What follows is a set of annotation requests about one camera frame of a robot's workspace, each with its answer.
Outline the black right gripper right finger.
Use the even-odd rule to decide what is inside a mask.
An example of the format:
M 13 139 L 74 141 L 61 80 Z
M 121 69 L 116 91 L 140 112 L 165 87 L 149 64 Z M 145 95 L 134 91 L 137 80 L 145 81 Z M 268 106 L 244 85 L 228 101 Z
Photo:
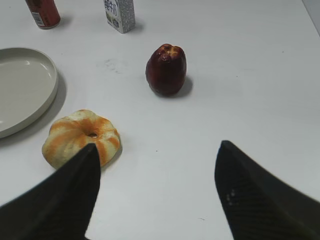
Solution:
M 318 240 L 320 203 L 286 184 L 229 140 L 220 144 L 216 190 L 235 240 Z

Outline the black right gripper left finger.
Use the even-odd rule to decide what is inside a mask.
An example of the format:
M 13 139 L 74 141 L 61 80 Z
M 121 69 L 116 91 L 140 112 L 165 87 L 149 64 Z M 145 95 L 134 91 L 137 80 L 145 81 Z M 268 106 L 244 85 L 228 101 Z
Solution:
M 2 240 L 84 240 L 100 189 L 89 143 L 41 183 L 0 207 Z

